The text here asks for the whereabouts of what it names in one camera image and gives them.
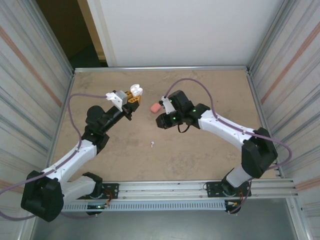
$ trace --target black mounting plate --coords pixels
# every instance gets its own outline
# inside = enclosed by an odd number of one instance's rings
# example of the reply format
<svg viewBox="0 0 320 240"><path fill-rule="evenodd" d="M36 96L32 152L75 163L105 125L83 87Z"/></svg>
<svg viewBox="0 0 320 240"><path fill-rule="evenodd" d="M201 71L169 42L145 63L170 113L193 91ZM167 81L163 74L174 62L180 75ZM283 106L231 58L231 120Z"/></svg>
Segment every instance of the black mounting plate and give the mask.
<svg viewBox="0 0 320 240"><path fill-rule="evenodd" d="M78 199L81 200L89 200L89 199L109 199L109 197L106 195L104 189L108 189L112 193L112 199L118 198L119 193L119 183L102 183L102 193L99 197L91 197L90 195L84 195L82 197L79 197Z"/></svg>
<svg viewBox="0 0 320 240"><path fill-rule="evenodd" d="M224 198L224 197L235 197L240 198L240 192L242 192L245 197L249 190L249 182L244 182L238 188L235 189L235 193L233 195L226 195L222 188L221 181L208 181L205 183L206 185L206 193L208 198Z"/></svg>

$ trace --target doorway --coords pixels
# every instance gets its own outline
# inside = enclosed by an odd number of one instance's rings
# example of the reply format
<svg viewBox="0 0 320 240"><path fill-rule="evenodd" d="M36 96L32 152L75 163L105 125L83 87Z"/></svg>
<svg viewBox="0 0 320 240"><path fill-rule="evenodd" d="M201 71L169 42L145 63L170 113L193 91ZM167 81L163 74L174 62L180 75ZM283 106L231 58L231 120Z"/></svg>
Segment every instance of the doorway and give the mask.
<svg viewBox="0 0 320 240"><path fill-rule="evenodd" d="M82 13L83 10L88 10L88 13L90 13L86 1L36 0L36 2L70 61L72 68L108 66L106 61L98 57L96 46L92 40L92 31L88 30L88 23L86 24Z"/></svg>

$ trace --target corrugated metal wall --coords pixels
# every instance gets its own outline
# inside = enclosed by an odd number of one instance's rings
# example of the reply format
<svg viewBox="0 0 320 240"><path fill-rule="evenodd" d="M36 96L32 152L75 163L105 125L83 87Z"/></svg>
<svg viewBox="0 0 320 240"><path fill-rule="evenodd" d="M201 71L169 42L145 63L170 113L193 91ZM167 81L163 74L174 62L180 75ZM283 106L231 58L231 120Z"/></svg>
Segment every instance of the corrugated metal wall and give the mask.
<svg viewBox="0 0 320 240"><path fill-rule="evenodd" d="M72 69L30 0L0 2L0 188L42 170L62 114ZM4 193L0 209L26 216L23 186ZM0 218L0 239L18 236L20 222Z"/></svg>
<svg viewBox="0 0 320 240"><path fill-rule="evenodd" d="M252 69L271 133L292 148L283 167L293 178L313 237L320 239L320 1L291 7L265 55ZM279 159L287 151L278 147Z"/></svg>

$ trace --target metal wall panel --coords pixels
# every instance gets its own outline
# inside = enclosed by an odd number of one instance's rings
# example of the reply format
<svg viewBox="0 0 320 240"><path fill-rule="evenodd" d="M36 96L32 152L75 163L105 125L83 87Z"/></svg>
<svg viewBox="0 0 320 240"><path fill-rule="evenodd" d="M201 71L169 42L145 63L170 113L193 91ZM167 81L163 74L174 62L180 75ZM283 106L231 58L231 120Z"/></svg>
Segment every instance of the metal wall panel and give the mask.
<svg viewBox="0 0 320 240"><path fill-rule="evenodd" d="M320 238L320 1L298 0L258 65L253 83L271 134L293 152L293 178L313 237ZM280 162L287 150L277 146Z"/></svg>
<svg viewBox="0 0 320 240"><path fill-rule="evenodd" d="M285 0L88 0L109 67L247 65Z"/></svg>
<svg viewBox="0 0 320 240"><path fill-rule="evenodd" d="M67 91L71 66L34 1L0 2L0 189L43 169ZM23 186L1 196L0 209L13 217ZM0 239L16 239L25 222L0 218Z"/></svg>
<svg viewBox="0 0 320 240"><path fill-rule="evenodd" d="M249 199L237 216L211 210L103 212L97 218L40 219L34 229L32 240L298 239L285 199Z"/></svg>

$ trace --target white wall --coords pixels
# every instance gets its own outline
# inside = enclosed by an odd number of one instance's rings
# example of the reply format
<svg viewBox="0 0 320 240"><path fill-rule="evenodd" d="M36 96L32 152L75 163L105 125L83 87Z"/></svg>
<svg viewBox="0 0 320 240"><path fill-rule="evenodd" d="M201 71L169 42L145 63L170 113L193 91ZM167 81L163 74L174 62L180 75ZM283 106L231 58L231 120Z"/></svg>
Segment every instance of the white wall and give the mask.
<svg viewBox="0 0 320 240"><path fill-rule="evenodd" d="M283 0L88 0L111 67L247 65Z"/></svg>

